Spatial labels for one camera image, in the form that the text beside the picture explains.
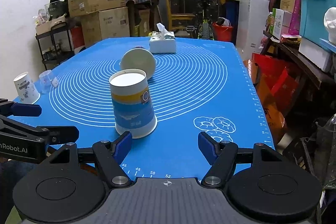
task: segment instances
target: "bicycle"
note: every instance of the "bicycle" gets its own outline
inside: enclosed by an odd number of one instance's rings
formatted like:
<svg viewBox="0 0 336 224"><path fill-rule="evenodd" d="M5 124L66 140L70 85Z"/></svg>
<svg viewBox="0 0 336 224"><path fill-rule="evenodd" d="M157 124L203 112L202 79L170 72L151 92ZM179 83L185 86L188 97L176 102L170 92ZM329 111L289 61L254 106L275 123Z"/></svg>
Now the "bicycle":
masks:
<svg viewBox="0 0 336 224"><path fill-rule="evenodd" d="M197 26L189 25L186 31L191 34L192 37L197 39L215 40L214 32L211 28L211 19L208 17L208 8L213 3L212 0L198 0L198 5L202 8L201 17L197 16Z"/></svg>

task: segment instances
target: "blue and yellow paper cup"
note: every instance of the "blue and yellow paper cup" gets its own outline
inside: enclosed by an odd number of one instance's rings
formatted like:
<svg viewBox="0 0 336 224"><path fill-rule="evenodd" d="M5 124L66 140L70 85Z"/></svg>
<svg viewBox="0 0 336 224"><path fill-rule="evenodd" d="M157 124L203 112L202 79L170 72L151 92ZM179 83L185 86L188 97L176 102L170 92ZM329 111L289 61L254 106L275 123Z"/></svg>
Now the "blue and yellow paper cup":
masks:
<svg viewBox="0 0 336 224"><path fill-rule="evenodd" d="M152 133L158 123L148 89L146 73L126 69L110 77L115 129L121 135L130 131L133 139Z"/></svg>

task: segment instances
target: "silver screw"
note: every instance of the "silver screw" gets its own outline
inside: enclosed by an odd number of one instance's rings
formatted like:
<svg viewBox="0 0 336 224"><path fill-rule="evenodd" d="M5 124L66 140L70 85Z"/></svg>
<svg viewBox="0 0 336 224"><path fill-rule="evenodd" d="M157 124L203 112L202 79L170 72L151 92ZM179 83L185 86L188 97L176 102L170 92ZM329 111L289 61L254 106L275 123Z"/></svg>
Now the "silver screw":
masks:
<svg viewBox="0 0 336 224"><path fill-rule="evenodd" d="M219 177L209 176L205 178L204 182L210 185L217 185L221 182L221 179Z"/></svg>
<svg viewBox="0 0 336 224"><path fill-rule="evenodd" d="M128 182L128 178L124 176L116 176L112 179L114 184L123 185Z"/></svg>

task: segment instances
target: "red bucket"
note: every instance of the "red bucket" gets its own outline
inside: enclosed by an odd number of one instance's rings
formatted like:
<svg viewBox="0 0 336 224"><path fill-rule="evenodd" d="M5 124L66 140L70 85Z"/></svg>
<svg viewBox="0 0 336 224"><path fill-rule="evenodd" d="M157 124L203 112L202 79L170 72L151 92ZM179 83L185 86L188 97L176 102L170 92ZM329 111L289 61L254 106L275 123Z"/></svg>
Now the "red bucket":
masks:
<svg viewBox="0 0 336 224"><path fill-rule="evenodd" d="M219 26L217 23L212 23L212 27L217 34L218 41L231 42L232 40L232 30L233 27L229 26Z"/></svg>

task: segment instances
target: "bicycle seat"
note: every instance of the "bicycle seat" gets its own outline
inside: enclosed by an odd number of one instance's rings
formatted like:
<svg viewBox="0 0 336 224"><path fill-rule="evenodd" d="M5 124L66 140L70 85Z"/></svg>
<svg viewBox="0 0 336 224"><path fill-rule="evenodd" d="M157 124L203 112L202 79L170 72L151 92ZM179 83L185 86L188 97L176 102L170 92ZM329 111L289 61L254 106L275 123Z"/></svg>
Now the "bicycle seat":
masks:
<svg viewBox="0 0 336 224"><path fill-rule="evenodd" d="M199 5L203 8L210 6L212 2L212 0L198 0Z"/></svg>

